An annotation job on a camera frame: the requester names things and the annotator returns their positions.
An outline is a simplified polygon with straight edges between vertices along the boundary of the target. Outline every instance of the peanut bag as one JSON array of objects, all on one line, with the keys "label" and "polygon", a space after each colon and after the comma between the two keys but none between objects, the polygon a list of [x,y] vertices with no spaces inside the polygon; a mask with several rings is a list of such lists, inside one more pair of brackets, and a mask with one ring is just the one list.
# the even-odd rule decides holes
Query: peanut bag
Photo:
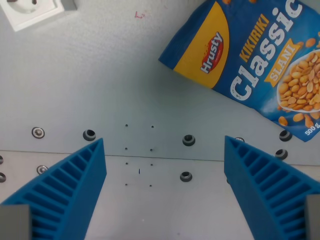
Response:
[{"label": "peanut bag", "polygon": [[320,131],[320,15],[298,0],[225,2],[199,6],[160,62],[309,141]]}]

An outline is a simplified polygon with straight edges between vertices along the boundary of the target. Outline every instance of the electrical outlet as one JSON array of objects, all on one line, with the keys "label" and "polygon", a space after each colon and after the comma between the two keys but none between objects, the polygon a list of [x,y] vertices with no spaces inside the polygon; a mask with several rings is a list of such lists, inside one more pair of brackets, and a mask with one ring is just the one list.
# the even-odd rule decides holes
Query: electrical outlet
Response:
[{"label": "electrical outlet", "polygon": [[73,0],[0,0],[0,5],[16,32],[64,11],[76,10]]}]

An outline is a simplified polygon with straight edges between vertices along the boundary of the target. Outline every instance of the metal plate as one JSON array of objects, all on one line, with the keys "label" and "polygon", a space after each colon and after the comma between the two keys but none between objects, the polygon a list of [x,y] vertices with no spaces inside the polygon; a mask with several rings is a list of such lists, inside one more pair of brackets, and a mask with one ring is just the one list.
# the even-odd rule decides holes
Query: metal plate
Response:
[{"label": "metal plate", "polygon": [[76,12],[18,33],[0,11],[1,149],[72,153],[92,129],[107,155],[223,161],[229,135],[320,165],[320,134],[283,143],[276,124],[158,62],[202,2],[78,0]]},{"label": "metal plate", "polygon": [[[0,155],[7,177],[0,183],[0,203],[38,176],[39,165],[51,167],[67,156]],[[106,165],[86,240],[253,240],[223,162],[108,156]],[[320,167],[297,168],[320,180]],[[180,180],[185,171],[193,175],[188,183]]]}]

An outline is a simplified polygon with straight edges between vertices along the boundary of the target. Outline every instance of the metal screw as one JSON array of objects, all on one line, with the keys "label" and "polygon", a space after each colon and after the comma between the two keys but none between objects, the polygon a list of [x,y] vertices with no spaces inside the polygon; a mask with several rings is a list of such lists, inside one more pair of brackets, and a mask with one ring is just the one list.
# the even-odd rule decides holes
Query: metal screw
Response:
[{"label": "metal screw", "polygon": [[41,175],[44,172],[46,172],[48,170],[48,168],[45,165],[40,165],[36,168],[36,172]]},{"label": "metal screw", "polygon": [[36,139],[42,139],[45,136],[45,131],[41,127],[32,128],[31,133]]}]

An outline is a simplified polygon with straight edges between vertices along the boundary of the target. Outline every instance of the hrusty logo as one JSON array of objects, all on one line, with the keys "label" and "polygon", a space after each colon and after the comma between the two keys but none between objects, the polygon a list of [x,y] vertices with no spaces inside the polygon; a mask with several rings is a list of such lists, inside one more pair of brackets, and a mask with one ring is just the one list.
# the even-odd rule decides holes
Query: hrusty logo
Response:
[{"label": "hrusty logo", "polygon": [[202,60],[201,70],[210,73],[219,63],[224,51],[224,39],[219,32],[208,43],[208,51]]}]

